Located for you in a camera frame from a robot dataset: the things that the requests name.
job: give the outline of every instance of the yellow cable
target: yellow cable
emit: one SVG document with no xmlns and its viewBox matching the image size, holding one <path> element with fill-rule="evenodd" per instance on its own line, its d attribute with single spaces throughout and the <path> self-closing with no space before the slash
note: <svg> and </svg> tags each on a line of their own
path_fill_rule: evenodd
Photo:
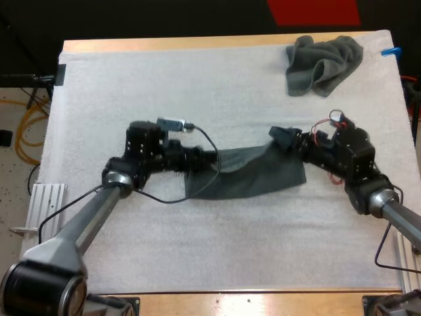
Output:
<svg viewBox="0 0 421 316">
<path fill-rule="evenodd" d="M 39 163 L 39 161 L 37 159 L 34 159 L 34 158 L 30 157 L 23 150 L 20 142 L 22 141 L 22 143 L 24 143 L 25 145 L 30 146 L 30 147 L 39 147 L 39 146 L 43 145 L 43 142 L 39 142 L 39 143 L 28 142 L 27 140 L 25 140 L 23 138 L 23 133 L 31 125 L 35 124 L 36 122 L 39 122 L 40 120 L 45 120 L 45 119 L 48 118 L 48 116 L 43 115 L 42 117 L 36 117 L 36 118 L 33 118 L 32 120 L 29 120 L 30 117 L 37 111 L 44 114 L 44 112 L 42 111 L 42 106 L 44 106 L 47 103 L 48 103 L 48 100 L 42 100 L 39 103 L 35 102 L 35 106 L 31 107 L 29 110 L 27 110 L 25 112 L 24 116 L 22 117 L 22 120 L 20 120 L 18 128 L 16 129 L 16 139 L 15 139 L 15 142 L 14 142 L 14 150 L 16 151 L 16 154 L 18 155 L 18 157 L 21 160 L 23 160 L 25 163 L 29 163 L 31 165 L 37 165 Z M 27 104 L 25 102 L 8 100 L 8 99 L 0 100 L 0 104 L 22 105 L 24 107 L 27 106 Z"/>
<path fill-rule="evenodd" d="M 37 117 L 37 118 L 33 118 L 32 120 L 30 120 L 29 122 L 27 122 L 23 127 L 22 127 L 22 133 L 31 125 L 33 125 L 36 122 L 39 122 L 41 120 L 45 120 L 48 119 L 47 115 L 44 115 L 42 117 Z M 29 147 L 39 147 L 42 146 L 44 144 L 44 142 L 39 142 L 39 143 L 30 143 L 27 140 L 25 140 L 25 137 L 21 137 L 22 143 L 24 143 L 25 145 L 29 146 Z"/>
<path fill-rule="evenodd" d="M 3 103 L 3 104 L 23 105 L 24 107 L 27 106 L 26 103 L 20 102 L 20 101 L 15 101 L 15 100 L 0 100 L 0 103 Z"/>
</svg>

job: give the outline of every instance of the white towel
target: white towel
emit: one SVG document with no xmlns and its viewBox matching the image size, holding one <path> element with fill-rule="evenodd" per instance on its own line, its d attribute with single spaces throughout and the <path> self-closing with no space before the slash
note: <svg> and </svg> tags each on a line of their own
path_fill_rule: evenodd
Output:
<svg viewBox="0 0 421 316">
<path fill-rule="evenodd" d="M 286 45 L 127 53 L 62 53 L 41 165 L 68 184 L 68 201 L 101 182 L 133 120 L 178 117 L 220 149 L 265 144 L 271 126 L 309 130 L 331 109 L 365 129 L 376 161 L 416 210 L 421 192 L 409 120 L 388 31 L 357 37 L 362 64 L 328 98 L 286 93 Z M 208 145 L 199 133 L 184 145 Z M 341 186 L 306 165 L 307 183 L 251 199 L 162 205 L 121 201 L 85 255 L 94 292 L 399 286 L 374 254 L 386 222 L 358 215 Z M 181 174 L 154 174 L 145 191 L 183 196 Z M 66 211 L 65 220 L 84 204 Z M 392 237 L 381 256 L 395 263 Z"/>
</svg>

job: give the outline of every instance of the blue clip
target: blue clip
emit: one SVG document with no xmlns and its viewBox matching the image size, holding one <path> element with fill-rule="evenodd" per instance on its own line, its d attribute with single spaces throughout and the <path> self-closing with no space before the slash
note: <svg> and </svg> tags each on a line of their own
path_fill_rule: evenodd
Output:
<svg viewBox="0 0 421 316">
<path fill-rule="evenodd" d="M 396 59 L 399 60 L 402 55 L 402 49 L 400 47 L 394 47 L 394 48 L 389 48 L 382 51 L 382 56 L 388 56 L 388 55 L 395 55 Z"/>
</svg>

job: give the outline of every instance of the gray towel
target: gray towel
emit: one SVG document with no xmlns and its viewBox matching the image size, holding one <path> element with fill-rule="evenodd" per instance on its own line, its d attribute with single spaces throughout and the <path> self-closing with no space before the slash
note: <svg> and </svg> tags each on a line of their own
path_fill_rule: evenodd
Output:
<svg viewBox="0 0 421 316">
<path fill-rule="evenodd" d="M 311 88 L 327 97 L 362 61 L 362 47 L 349 36 L 320 43 L 314 43 L 311 36 L 301 36 L 286 51 L 288 94 L 293 97 Z"/>
<path fill-rule="evenodd" d="M 276 142 L 264 146 L 221 150 L 221 173 L 195 199 L 251 198 L 306 182 L 303 161 L 284 153 Z M 216 173 L 209 165 L 185 177 L 186 196 L 200 190 Z"/>
</svg>

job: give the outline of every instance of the black background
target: black background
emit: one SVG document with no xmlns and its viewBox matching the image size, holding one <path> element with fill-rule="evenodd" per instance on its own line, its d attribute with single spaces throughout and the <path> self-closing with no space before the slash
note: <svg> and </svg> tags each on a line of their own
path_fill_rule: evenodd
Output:
<svg viewBox="0 0 421 316">
<path fill-rule="evenodd" d="M 54 74 L 64 40 L 381 29 L 391 30 L 395 46 L 403 48 L 401 73 L 420 74 L 421 1 L 357 3 L 359 27 L 285 27 L 276 25 L 266 0 L 0 0 L 0 74 Z M 0 86 L 8 85 L 0 78 Z"/>
</svg>

